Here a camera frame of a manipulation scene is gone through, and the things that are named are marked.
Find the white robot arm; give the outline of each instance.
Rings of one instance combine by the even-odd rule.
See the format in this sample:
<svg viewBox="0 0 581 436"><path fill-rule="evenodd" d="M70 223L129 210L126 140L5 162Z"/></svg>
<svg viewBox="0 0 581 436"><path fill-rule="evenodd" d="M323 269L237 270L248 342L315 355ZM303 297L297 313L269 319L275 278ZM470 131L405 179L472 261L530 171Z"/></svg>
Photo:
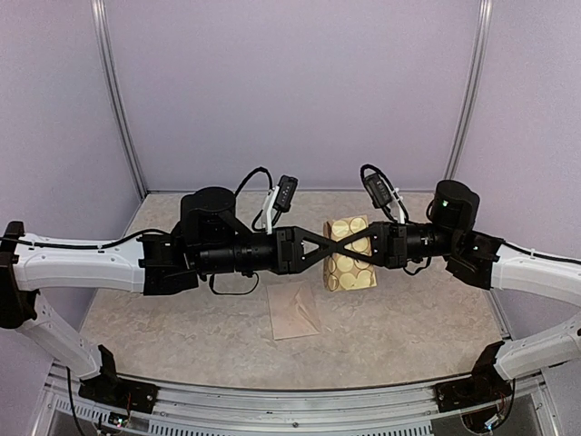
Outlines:
<svg viewBox="0 0 581 436"><path fill-rule="evenodd" d="M335 242L299 227L272 227L276 220L271 211L288 211L296 188L296 179L281 180L263 207L269 211L263 231L256 233L236 218L235 195L224 188L183 197L181 219L171 234L144 231L116 242L54 240L25 233L22 223L10 223L0 238L0 327L18 330L69 367L81 380L81 396L117 407L131 398L134 410L151 412L157 387L119 378L113 355L70 327L39 289L113 288L171 295L195 288L198 278L205 281L215 273L301 273L332 253L389 269L444 256L447 270L467 284L531 292L581 306L581 261L473 232L478 196L461 183L438 184L428 210L431 223L411 223L405 213ZM362 175L362 180L376 207L393 200L393 190L377 177ZM371 256L346 248L363 237L371 240ZM305 241L319 248L305 253ZM469 379L436 385L438 406L449 411L493 401L501 393L510 394L508 381L579 357L581 313L528 338L489 345Z"/></svg>
<svg viewBox="0 0 581 436"><path fill-rule="evenodd" d="M552 261L539 255L558 259L502 245L492 267L492 287L530 292L581 307L581 264ZM504 380L511 380L579 357L581 312L551 329L506 342L498 350L494 366Z"/></svg>

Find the box with circle pattern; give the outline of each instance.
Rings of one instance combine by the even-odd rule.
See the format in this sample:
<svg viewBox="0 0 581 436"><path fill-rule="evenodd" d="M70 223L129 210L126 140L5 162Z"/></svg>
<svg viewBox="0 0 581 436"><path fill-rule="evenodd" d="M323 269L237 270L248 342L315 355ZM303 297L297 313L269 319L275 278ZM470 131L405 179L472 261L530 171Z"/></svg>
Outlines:
<svg viewBox="0 0 581 436"><path fill-rule="evenodd" d="M323 235L333 241L340 241L367 228L368 225L367 215L327 221L323 225ZM346 248L371 255L369 238L361 238L348 244ZM336 253L325 260L323 281L325 287L332 292L365 289L377 285L373 265Z"/></svg>

